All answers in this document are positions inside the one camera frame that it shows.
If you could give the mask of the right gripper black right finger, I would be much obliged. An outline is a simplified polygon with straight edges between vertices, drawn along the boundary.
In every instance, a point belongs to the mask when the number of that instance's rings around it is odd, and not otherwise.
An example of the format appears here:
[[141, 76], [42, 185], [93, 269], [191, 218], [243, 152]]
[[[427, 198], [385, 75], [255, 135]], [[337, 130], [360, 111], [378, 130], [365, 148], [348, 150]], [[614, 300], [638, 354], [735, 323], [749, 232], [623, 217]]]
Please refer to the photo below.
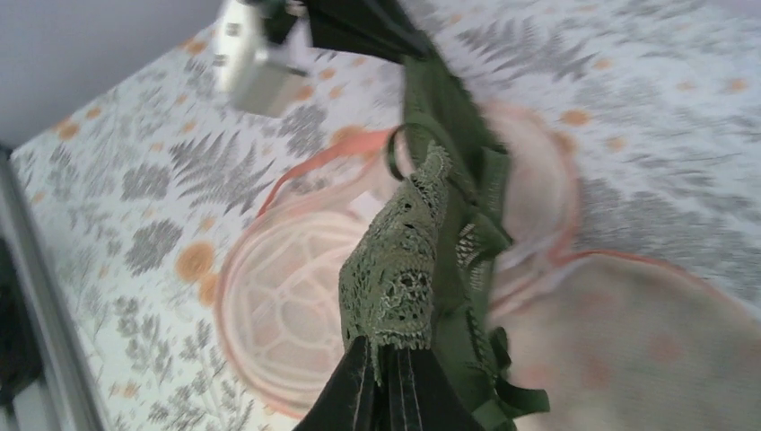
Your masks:
[[380, 351], [384, 368], [375, 381], [367, 338], [354, 339], [295, 431], [478, 431], [460, 404], [433, 351]]

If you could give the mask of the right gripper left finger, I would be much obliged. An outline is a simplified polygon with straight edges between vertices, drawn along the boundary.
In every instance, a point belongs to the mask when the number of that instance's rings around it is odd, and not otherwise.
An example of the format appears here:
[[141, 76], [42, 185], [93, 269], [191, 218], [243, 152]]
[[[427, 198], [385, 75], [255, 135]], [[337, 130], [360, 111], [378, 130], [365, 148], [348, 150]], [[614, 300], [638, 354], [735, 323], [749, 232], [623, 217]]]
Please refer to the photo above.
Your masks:
[[429, 43], [397, 0], [310, 0], [312, 45], [401, 63], [426, 58]]

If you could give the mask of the green lace bra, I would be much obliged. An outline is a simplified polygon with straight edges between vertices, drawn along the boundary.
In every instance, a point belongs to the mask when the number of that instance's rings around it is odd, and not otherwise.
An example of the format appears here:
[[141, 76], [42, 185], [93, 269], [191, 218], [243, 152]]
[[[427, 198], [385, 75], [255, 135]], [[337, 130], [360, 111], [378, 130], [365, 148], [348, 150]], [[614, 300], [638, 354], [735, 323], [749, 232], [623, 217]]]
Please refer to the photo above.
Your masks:
[[346, 351], [367, 338], [379, 382], [383, 347], [429, 349], [481, 430], [513, 430], [549, 401], [509, 383], [506, 332], [485, 327], [495, 260], [512, 245], [502, 224], [511, 158], [440, 56], [403, 67], [403, 122], [386, 143], [399, 185], [339, 273]]

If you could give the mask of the floral pink laundry bag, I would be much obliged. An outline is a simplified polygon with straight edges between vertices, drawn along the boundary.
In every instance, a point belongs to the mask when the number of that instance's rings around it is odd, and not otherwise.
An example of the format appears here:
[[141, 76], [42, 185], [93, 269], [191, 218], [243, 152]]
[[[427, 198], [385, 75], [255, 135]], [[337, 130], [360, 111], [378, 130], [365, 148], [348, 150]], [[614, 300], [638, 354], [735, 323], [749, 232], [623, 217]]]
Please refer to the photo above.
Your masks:
[[[520, 430], [757, 430], [760, 313], [680, 268], [574, 252], [573, 161], [529, 110], [491, 103], [513, 158], [490, 320], [510, 381], [551, 410]], [[337, 274], [395, 190], [387, 133], [346, 137], [284, 174], [227, 255], [214, 316], [232, 369], [271, 408], [302, 418], [343, 352]]]

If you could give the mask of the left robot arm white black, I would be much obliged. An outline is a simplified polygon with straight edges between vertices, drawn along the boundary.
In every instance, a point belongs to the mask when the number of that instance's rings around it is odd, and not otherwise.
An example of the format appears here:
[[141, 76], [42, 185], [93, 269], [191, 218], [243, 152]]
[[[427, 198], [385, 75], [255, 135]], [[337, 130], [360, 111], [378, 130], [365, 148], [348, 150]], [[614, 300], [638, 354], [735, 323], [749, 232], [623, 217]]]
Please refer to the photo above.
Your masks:
[[10, 247], [1, 240], [1, 406], [34, 383], [43, 365]]

